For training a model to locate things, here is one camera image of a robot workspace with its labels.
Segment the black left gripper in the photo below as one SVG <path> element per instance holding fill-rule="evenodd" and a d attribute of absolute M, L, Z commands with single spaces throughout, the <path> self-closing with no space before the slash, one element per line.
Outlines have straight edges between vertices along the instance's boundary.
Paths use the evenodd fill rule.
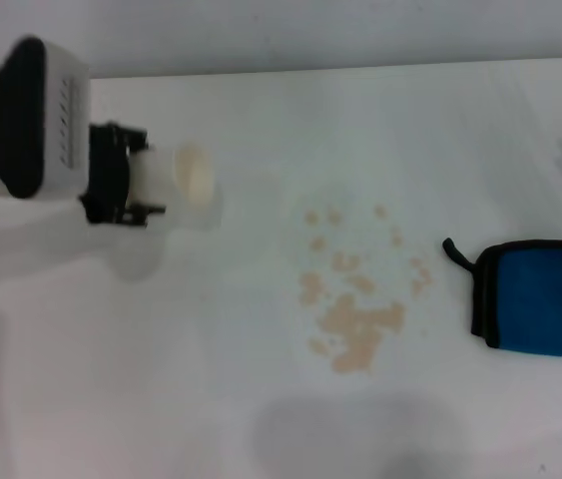
<path fill-rule="evenodd" d="M 130 151 L 149 149 L 148 132 L 118 123 L 90 127 L 89 180 L 80 197 L 89 224 L 145 228 L 150 215 L 166 207 L 134 203 L 126 207 L 130 187 Z"/>

